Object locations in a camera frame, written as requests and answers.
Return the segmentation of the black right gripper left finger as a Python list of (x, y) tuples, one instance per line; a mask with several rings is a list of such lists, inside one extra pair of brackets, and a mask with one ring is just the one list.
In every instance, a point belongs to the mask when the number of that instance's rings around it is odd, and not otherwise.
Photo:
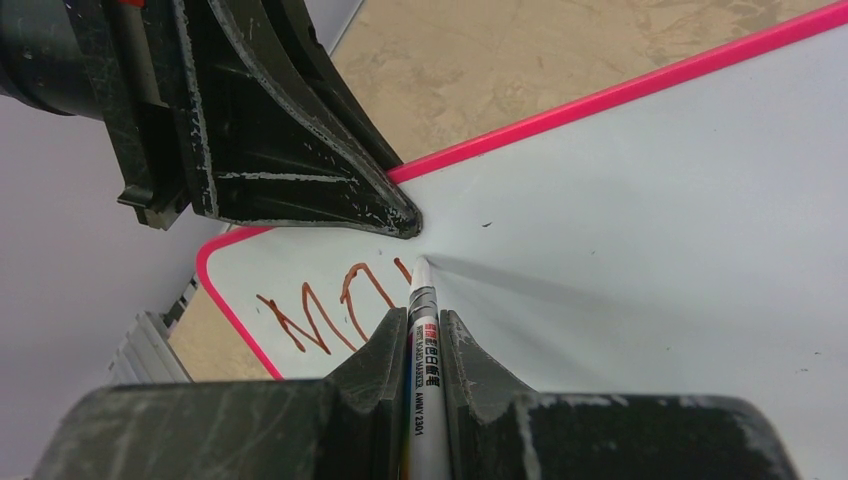
[(62, 419), (36, 479), (393, 479), (406, 312), (321, 379), (104, 387)]

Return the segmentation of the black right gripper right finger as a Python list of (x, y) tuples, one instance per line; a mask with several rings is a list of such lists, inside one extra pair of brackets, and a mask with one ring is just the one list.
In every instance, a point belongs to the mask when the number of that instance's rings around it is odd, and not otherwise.
[(777, 432), (726, 396), (544, 393), (443, 312), (458, 479), (794, 479)]

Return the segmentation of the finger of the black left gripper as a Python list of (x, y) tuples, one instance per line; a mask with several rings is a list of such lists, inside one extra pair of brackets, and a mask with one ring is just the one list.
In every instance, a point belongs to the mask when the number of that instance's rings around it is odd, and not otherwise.
[(402, 160), (378, 131), (317, 39), (303, 0), (263, 0), (275, 34), (295, 70), (384, 171)]

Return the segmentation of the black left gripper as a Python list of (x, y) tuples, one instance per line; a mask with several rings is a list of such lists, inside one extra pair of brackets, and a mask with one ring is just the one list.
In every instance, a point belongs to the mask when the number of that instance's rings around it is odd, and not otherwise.
[(262, 1), (69, 1), (124, 181), (167, 230), (191, 205), (262, 227), (400, 239), (422, 214), (295, 70)]

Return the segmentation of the white whiteboard marker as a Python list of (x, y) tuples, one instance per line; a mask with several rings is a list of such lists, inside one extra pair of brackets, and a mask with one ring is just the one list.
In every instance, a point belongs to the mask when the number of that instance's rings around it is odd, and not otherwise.
[(402, 479), (449, 479), (451, 460), (437, 294), (428, 260), (412, 271), (408, 313), (407, 412)]

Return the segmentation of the pink framed whiteboard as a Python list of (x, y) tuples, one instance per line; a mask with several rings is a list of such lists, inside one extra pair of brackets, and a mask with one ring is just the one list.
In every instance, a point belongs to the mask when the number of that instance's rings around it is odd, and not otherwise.
[(847, 475), (847, 5), (391, 172), (410, 240), (238, 228), (210, 297), (277, 379), (321, 377), (406, 304), (441, 307), (542, 391), (719, 394), (805, 479)]

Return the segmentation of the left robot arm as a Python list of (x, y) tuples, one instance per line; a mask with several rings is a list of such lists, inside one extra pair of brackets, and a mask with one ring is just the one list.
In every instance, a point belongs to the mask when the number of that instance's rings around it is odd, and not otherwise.
[(152, 228), (186, 209), (400, 239), (423, 227), (302, 1), (5, 1), (1, 92), (102, 121), (118, 200)]

